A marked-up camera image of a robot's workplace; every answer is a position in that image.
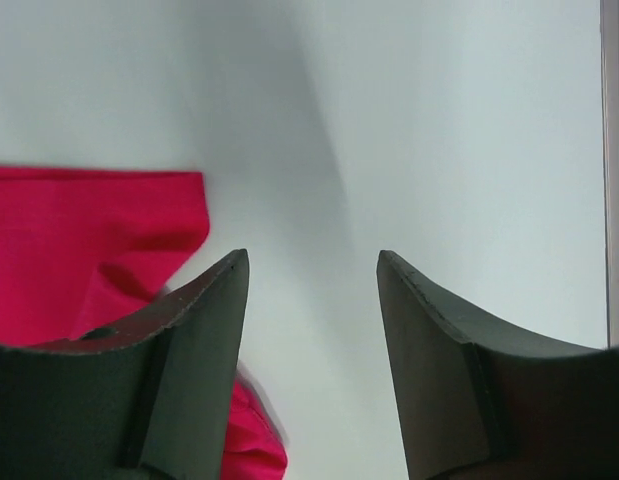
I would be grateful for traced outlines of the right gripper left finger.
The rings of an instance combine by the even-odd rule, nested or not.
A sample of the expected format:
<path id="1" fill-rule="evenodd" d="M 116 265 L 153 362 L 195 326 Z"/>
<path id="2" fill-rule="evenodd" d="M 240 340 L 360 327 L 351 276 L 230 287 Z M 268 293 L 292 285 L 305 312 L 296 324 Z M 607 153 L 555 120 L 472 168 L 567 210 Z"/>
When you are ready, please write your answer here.
<path id="1" fill-rule="evenodd" d="M 76 340 L 0 345 L 0 479 L 216 479 L 249 288 L 236 249 Z"/>

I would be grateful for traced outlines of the red t shirt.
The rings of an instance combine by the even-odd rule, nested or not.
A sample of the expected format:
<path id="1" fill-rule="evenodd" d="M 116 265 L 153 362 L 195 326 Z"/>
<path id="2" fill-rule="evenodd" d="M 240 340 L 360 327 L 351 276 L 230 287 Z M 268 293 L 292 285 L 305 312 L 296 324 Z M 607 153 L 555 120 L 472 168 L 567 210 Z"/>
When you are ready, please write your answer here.
<path id="1" fill-rule="evenodd" d="M 76 340 L 149 306 L 209 230 L 198 172 L 0 167 L 0 345 Z M 216 479 L 280 479 L 286 467 L 235 374 Z"/>

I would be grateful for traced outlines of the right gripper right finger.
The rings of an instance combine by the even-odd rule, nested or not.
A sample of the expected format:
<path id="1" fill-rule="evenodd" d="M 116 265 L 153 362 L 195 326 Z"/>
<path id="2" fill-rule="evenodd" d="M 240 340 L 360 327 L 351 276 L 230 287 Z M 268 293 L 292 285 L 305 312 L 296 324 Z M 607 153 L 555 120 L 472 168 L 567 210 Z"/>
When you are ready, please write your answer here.
<path id="1" fill-rule="evenodd" d="M 619 479 L 619 346 L 502 320 L 398 254 L 377 263 L 412 479 Z"/>

